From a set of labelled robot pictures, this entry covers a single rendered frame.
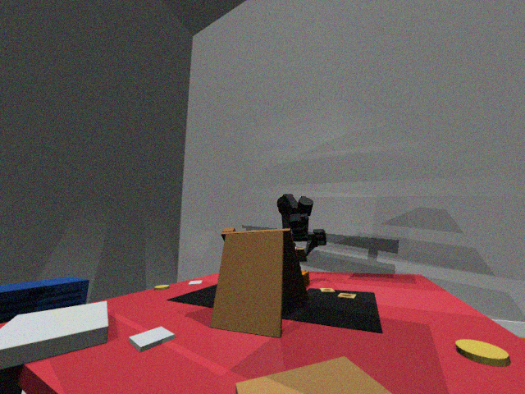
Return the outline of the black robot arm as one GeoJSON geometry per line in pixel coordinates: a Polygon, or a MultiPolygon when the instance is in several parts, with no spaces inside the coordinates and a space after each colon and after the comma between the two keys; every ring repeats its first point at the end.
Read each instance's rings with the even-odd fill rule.
{"type": "Polygon", "coordinates": [[[297,202],[292,194],[284,194],[277,200],[277,207],[282,216],[283,229],[289,228],[291,231],[294,227],[302,227],[306,231],[305,223],[308,224],[313,200],[301,196],[297,202]]]}

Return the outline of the white square tile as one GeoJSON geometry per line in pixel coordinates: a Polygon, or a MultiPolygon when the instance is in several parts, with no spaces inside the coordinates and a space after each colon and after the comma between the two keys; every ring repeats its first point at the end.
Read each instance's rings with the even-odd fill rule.
{"type": "Polygon", "coordinates": [[[175,339],[175,333],[160,326],[129,337],[129,343],[142,352],[173,339],[175,339]]]}

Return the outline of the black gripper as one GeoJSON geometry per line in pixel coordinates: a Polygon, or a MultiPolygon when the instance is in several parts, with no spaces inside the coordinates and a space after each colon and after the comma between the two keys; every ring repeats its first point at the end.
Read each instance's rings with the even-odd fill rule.
{"type": "Polygon", "coordinates": [[[314,234],[308,234],[308,224],[306,225],[306,231],[302,227],[294,227],[292,229],[292,237],[293,241],[299,242],[299,241],[307,241],[307,246],[305,250],[306,256],[309,255],[309,253],[319,245],[326,245],[326,233],[323,229],[314,229],[314,234]]]}

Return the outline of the white flat rectangular board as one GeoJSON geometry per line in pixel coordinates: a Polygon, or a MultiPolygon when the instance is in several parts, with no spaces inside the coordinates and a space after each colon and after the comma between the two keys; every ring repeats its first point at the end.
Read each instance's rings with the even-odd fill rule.
{"type": "Polygon", "coordinates": [[[107,342],[107,301],[20,314],[0,329],[0,370],[107,342]]]}

